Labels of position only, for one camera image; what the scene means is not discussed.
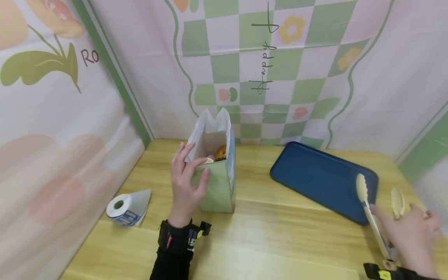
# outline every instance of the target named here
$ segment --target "green checkered pattern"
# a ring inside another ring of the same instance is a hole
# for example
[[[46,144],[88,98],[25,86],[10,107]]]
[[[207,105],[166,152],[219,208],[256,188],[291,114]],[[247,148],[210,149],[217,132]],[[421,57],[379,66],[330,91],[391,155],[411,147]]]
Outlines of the green checkered pattern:
[[[346,98],[333,89],[347,84],[371,40],[346,34],[358,1],[276,0],[269,11],[259,2],[203,0],[179,14],[193,107],[226,108],[237,142],[321,147],[326,135],[315,128],[326,127]]]

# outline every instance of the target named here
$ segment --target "black wrist strap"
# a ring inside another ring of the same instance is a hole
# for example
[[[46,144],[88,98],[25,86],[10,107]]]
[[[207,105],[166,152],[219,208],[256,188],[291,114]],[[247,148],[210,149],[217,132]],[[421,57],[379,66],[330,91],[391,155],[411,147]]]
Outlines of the black wrist strap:
[[[176,255],[186,254],[191,223],[192,220],[183,228],[175,228],[167,220],[163,220],[159,233],[160,249]]]
[[[381,270],[377,264],[365,263],[364,270],[369,279],[377,280],[437,280],[418,275],[415,271],[397,267],[396,271]]]

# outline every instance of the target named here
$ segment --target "orange flower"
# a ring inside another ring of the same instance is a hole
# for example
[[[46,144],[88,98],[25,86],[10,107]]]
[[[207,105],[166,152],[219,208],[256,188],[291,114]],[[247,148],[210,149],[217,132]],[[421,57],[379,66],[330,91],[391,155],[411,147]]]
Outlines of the orange flower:
[[[176,4],[179,11],[183,13],[188,7],[188,0],[174,0],[174,4]]]
[[[299,40],[302,37],[304,26],[304,18],[290,15],[285,19],[283,25],[279,27],[277,33],[280,35],[283,44],[289,44],[291,42]],[[294,27],[294,31],[291,34],[289,33],[290,27]]]
[[[294,110],[293,120],[298,120],[306,116],[308,110],[305,107],[298,107]]]
[[[45,135],[27,135],[0,146],[0,190],[7,215],[0,234],[12,242],[11,266],[2,276],[31,279],[60,249],[82,240],[116,192],[116,171],[105,166],[108,151],[93,134],[66,147]],[[14,239],[13,228],[26,228]]]
[[[36,16],[56,35],[77,38],[82,35],[82,25],[72,16],[61,0],[27,0]]]
[[[0,1],[0,50],[20,44],[28,35],[25,17],[14,0]]]
[[[220,94],[221,101],[226,101],[230,98],[230,92],[227,89],[223,89],[223,88],[220,89],[219,94]]]
[[[345,68],[349,67],[350,64],[352,64],[352,62],[358,57],[360,53],[361,49],[358,47],[353,47],[349,49],[349,51],[337,61],[339,65],[339,70],[342,71]]]

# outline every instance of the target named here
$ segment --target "hand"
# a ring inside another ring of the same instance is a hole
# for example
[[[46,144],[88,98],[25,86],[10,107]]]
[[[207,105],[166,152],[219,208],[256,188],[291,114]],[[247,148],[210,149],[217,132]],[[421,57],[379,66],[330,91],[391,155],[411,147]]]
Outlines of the hand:
[[[415,204],[400,220],[386,215],[378,206],[371,205],[372,213],[382,224],[389,240],[401,256],[402,266],[429,278],[438,278],[431,256],[433,241],[442,234],[435,212],[425,213]]]
[[[175,228],[182,228],[191,221],[191,216],[199,207],[207,193],[207,182],[210,169],[206,168],[201,174],[199,185],[191,185],[191,177],[194,169],[207,158],[195,159],[189,163],[185,158],[196,143],[187,146],[183,142],[171,160],[171,185],[172,185],[172,209],[168,216],[168,222]]]

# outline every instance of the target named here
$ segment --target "yellow sticker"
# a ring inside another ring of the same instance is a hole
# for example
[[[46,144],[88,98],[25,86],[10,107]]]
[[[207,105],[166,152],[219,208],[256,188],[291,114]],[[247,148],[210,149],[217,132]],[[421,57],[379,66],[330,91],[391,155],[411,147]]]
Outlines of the yellow sticker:
[[[392,280],[391,273],[386,270],[378,271],[379,277],[383,280]]]

